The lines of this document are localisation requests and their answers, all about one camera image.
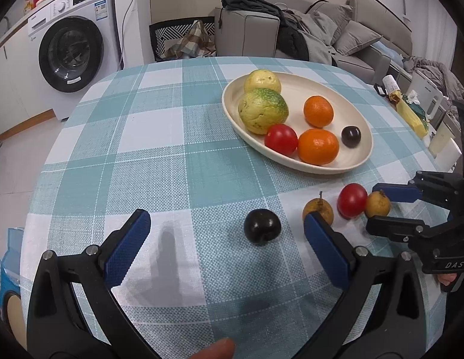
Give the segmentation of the person's left hand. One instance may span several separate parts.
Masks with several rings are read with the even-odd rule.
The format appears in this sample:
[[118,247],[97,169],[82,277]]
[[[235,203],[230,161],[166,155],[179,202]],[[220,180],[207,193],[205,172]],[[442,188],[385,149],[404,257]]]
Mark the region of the person's left hand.
[[236,345],[230,338],[224,338],[195,353],[190,359],[231,359],[235,348]]

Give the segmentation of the person's right hand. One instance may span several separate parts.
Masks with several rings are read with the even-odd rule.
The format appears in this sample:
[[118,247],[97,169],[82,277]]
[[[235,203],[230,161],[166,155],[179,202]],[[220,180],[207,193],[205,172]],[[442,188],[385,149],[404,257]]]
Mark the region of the person's right hand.
[[451,283],[455,281],[456,278],[457,278],[456,273],[439,274],[437,276],[438,281],[444,286],[450,285]]

